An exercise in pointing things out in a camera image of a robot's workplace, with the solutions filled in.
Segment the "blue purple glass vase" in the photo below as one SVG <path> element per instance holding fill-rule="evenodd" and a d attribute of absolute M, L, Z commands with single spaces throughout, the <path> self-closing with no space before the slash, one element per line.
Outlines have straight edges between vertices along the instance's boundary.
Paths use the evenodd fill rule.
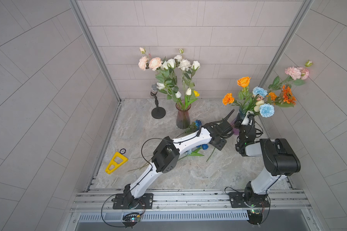
<path fill-rule="evenodd" d="M 236 118 L 230 123 L 232 126 L 232 131 L 234 135 L 239 135 L 239 129 L 242 125 L 245 115 L 239 112 Z"/>

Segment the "light blue carnation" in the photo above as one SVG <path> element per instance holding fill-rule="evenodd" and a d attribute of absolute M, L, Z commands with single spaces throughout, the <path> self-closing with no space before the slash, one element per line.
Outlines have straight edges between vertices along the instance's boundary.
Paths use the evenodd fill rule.
<path fill-rule="evenodd" d="M 215 151 L 216 151 L 216 148 L 209 147 L 209 145 L 207 145 L 207 144 L 200 145 L 200 146 L 197 146 L 195 149 L 186 151 L 184 154 L 182 154 L 180 156 L 178 161 L 180 161 L 186 157 L 208 157 L 206 160 L 206 162 L 208 162 Z"/>

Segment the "pink glass vase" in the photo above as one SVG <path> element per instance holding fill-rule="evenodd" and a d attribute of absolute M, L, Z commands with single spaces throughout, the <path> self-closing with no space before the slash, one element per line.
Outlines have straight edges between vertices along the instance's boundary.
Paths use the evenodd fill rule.
<path fill-rule="evenodd" d="M 191 105 L 188 106 L 187 109 L 181 109 L 181 106 L 179 104 L 176 104 L 177 117 L 176 117 L 176 125 L 180 129 L 187 129 L 190 125 L 190 115 L 189 110 L 191 108 Z"/>

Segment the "blue rose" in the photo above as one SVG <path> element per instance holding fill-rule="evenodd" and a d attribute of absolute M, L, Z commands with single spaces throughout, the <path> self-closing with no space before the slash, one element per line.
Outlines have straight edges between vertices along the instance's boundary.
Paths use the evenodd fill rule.
<path fill-rule="evenodd" d="M 181 133 L 179 136 L 182 136 L 182 135 L 187 135 L 187 134 L 191 134 L 191 133 L 194 133 L 194 132 L 197 132 L 200 127 L 202 126 L 202 122 L 200 120 L 195 120 L 193 123 L 191 123 L 189 125 L 188 128 L 185 129 L 185 131 L 183 133 Z"/>

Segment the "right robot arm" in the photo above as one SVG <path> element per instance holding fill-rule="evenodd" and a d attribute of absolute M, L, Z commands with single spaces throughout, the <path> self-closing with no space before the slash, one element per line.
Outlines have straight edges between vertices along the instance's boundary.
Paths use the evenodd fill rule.
<path fill-rule="evenodd" d="M 254 207 L 267 199 L 269 189 L 279 180 L 297 173 L 300 161 L 286 139 L 260 139 L 262 129 L 257 129 L 254 114 L 238 113 L 234 128 L 239 131 L 236 151 L 243 157 L 262 157 L 264 168 L 252 181 L 248 182 L 243 198 L 249 207 Z"/>

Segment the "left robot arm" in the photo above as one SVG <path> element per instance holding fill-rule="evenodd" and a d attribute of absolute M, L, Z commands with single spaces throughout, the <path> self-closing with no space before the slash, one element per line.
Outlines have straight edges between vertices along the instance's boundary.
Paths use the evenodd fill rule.
<path fill-rule="evenodd" d="M 161 175 L 173 170 L 180 156 L 196 147 L 210 144 L 221 151 L 227 143 L 227 138 L 233 135 L 233 128 L 227 121 L 234 109 L 222 120 L 199 125 L 198 130 L 178 139 L 169 136 L 162 138 L 153 152 L 148 168 L 132 184 L 125 186 L 123 193 L 113 194 L 107 201 L 121 202 L 123 206 L 136 207 L 146 190 Z"/>

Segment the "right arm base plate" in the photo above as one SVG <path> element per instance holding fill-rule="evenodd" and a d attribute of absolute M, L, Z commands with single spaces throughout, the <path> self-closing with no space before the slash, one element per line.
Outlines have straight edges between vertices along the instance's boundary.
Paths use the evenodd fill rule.
<path fill-rule="evenodd" d="M 228 192 L 232 208 L 268 208 L 270 201 L 268 195 L 247 194 L 244 192 Z"/>

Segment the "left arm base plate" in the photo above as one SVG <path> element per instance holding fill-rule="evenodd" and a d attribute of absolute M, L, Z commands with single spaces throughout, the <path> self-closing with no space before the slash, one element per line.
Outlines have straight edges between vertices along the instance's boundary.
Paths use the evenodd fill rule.
<path fill-rule="evenodd" d="M 140 198 L 134 198 L 119 193 L 113 199 L 113 209 L 152 209 L 153 196 L 153 193 L 146 193 Z"/>

